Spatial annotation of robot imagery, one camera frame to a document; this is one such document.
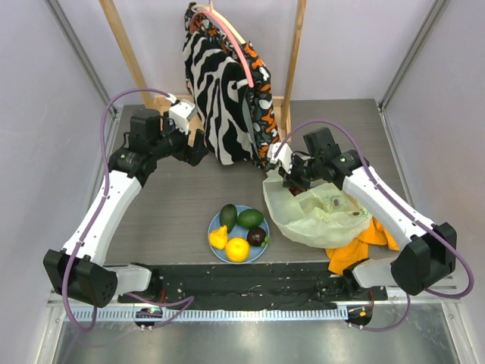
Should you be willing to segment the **pale green plastic bag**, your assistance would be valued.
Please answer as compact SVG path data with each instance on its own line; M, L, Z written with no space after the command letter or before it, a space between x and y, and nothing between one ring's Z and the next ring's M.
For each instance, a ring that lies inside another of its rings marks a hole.
M269 171L262 189L273 223L293 242L314 248L340 248L371 224L370 212L330 183L293 195L283 186L283 178Z

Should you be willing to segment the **green fake avocado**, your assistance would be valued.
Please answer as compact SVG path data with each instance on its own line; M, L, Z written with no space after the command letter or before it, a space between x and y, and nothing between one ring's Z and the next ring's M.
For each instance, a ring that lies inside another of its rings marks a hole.
M238 218L238 212L233 204L225 205L219 214L219 222L221 226L227 228L227 233L229 234L236 225Z

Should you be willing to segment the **green fake fruit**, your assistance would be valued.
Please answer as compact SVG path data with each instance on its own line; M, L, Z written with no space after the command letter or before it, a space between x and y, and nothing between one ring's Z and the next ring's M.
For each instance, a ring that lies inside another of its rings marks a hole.
M257 209L246 209L239 213L237 224L245 229L259 226L264 220L264 215Z

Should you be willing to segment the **yellow fake pear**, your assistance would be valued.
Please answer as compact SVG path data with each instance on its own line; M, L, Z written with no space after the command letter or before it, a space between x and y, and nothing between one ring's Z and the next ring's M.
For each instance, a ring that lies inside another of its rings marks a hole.
M208 242L215 249L224 249L228 241L227 226L221 225L218 229L213 230L208 235Z

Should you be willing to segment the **dark purple fake mangosteen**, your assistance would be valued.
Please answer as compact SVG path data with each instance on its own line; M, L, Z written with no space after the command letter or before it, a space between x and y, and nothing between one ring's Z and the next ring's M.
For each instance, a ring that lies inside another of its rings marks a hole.
M250 246L264 247L268 244L268 233L261 227L254 227L249 230L246 240Z

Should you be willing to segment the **yellow fake orange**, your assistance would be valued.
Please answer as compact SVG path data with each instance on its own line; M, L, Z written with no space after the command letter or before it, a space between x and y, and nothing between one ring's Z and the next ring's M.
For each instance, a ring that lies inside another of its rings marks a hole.
M242 263L249 257L251 246L249 243L241 238L234 237L227 242L224 248L226 257L230 262Z

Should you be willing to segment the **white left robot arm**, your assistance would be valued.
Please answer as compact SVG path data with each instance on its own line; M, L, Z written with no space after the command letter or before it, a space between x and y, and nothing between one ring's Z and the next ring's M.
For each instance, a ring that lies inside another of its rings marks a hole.
M208 154L202 130L189 141L195 116L196 107L187 100L164 113L154 109L133 113L124 144L111 154L108 177L80 226L61 250L50 249L43 259L52 286L64 301L103 308L113 297L131 292L147 303L160 297L161 283L153 269L141 263L107 268L105 259L122 217L158 161L174 157L196 166Z

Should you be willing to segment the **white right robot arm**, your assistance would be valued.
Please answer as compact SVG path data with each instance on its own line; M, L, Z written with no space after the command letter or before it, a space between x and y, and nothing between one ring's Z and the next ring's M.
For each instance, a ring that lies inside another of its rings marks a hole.
M454 272L457 233L450 224L418 213L379 178L358 147L341 151L328 128L307 133L304 141L306 153L292 151L286 142L270 148L284 186L304 188L316 180L334 184L360 202L399 247L394 259L364 259L347 268L350 276L342 289L348 298L357 300L370 287L388 285L416 296Z

